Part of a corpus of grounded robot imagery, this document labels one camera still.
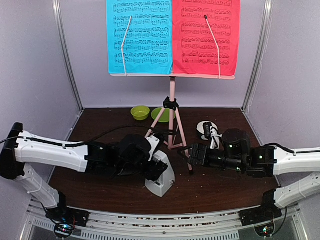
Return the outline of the white metronome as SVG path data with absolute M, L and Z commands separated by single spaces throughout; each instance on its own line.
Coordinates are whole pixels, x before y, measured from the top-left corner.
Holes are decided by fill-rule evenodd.
M 167 164 L 168 168 L 162 173 L 157 181 L 145 180 L 145 187 L 154 195 L 162 198 L 176 181 L 175 172 L 172 168 L 168 156 L 158 150 L 153 155 L 153 160 L 162 161 Z

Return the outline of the pink music stand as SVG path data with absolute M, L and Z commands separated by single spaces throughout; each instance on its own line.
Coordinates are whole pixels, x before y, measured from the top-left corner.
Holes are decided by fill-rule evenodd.
M 125 29 L 125 33 L 124 33 L 124 37 L 123 40 L 121 42 L 121 57 L 122 57 L 122 62 L 123 62 L 123 68 L 124 68 L 124 73 L 115 73 L 115 74 L 111 74 L 113 77 L 161 77 L 161 75 L 159 74 L 146 74 L 146 73 L 128 73 L 127 72 L 127 68 L 126 68 L 126 60 L 125 60 L 125 54 L 124 54 L 124 46 L 125 46 L 125 41 L 130 29 L 130 25 L 132 22 L 132 18 L 133 16 L 129 17 L 128 20 L 128 24 L 127 27 Z M 169 132 L 171 132 L 171 135 L 169 134 L 168 136 L 168 141 L 165 141 L 164 143 L 167 145 L 169 150 L 173 150 L 176 148 L 180 148 L 180 147 L 186 147 L 187 146 L 187 141 L 186 141 L 186 137 L 185 137 L 185 133 L 184 133 L 184 129 L 183 129 L 183 124 L 182 124 L 182 120 L 180 117 L 180 112 L 179 112 L 179 106 L 178 103 L 176 101 L 175 98 L 175 94 L 176 94 L 176 77 L 194 77 L 194 78 L 203 78 L 203 79 L 219 79 L 219 80 L 234 80 L 235 76 L 226 76 L 226 75 L 221 75 L 221 58 L 220 58 L 220 47 L 219 44 L 217 42 L 217 38 L 212 30 L 211 24 L 209 22 L 209 18 L 207 15 L 204 15 L 204 19 L 205 22 L 208 26 L 208 29 L 210 31 L 210 34 L 214 40 L 216 49 L 217 49 L 217 58 L 218 58 L 218 75 L 209 75 L 209 74 L 186 74 L 186 73 L 171 73 L 171 74 L 165 74 L 165 77 L 170 77 L 169 79 L 169 97 L 167 97 L 164 100 L 164 104 L 163 107 L 161 108 L 161 111 L 159 112 L 157 118 L 154 120 L 154 122 L 152 123 L 150 130 L 147 132 L 147 134 L 145 135 L 145 137 L 148 137 L 149 135 L 151 135 L 152 130 L 154 129 L 154 127 L 157 125 L 157 123 L 159 122 L 159 119 L 162 117 L 163 113 L 165 112 L 166 109 L 169 109 L 169 125 L 168 125 L 168 129 Z M 176 115 L 176 120 L 177 120 L 177 128 L 176 128 L 176 132 L 179 131 L 180 136 L 181 136 L 181 140 L 182 143 L 180 144 L 174 144 L 176 137 L 174 137 L 174 113 Z

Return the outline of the red sheet music paper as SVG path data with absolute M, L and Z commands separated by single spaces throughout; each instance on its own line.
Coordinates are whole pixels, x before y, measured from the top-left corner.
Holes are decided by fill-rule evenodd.
M 240 41 L 241 1 L 172 1 L 173 73 L 233 77 Z

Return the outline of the blue sheet music paper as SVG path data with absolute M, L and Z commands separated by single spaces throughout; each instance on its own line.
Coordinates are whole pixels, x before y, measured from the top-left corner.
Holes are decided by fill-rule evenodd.
M 170 0 L 106 1 L 108 72 L 171 74 L 172 13 Z

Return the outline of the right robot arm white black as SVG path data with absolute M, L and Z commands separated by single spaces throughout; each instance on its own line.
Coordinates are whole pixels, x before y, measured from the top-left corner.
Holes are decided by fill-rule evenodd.
M 265 192 L 256 210 L 259 220 L 268 220 L 276 211 L 320 192 L 319 148 L 289 149 L 278 143 L 251 147 L 247 132 L 232 128 L 219 135 L 223 149 L 194 143 L 179 150 L 188 164 L 234 170 L 253 178 L 309 173 L 288 186 Z

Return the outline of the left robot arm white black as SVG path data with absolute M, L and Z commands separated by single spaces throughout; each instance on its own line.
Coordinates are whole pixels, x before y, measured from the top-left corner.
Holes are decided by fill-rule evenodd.
M 20 182 L 28 194 L 37 198 L 61 222 L 72 218 L 64 195 L 49 186 L 32 163 L 71 169 L 79 173 L 108 178 L 139 174 L 145 187 L 163 197 L 175 182 L 168 156 L 159 149 L 159 135 L 144 137 L 128 134 L 121 141 L 104 144 L 95 140 L 69 142 L 36 136 L 13 124 L 0 153 L 0 175 Z

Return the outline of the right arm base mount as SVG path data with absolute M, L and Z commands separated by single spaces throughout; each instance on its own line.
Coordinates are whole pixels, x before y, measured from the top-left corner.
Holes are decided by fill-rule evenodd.
M 275 203 L 274 196 L 265 193 L 260 206 L 241 210 L 238 213 L 242 226 L 255 225 L 280 218 L 282 210 Z

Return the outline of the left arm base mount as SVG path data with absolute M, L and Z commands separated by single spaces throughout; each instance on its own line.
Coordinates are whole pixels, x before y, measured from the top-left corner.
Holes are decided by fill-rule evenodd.
M 86 227 L 90 213 L 86 210 L 80 210 L 67 206 L 65 200 L 60 200 L 54 208 L 44 208 L 46 217 L 59 223 L 66 223 L 73 226 Z

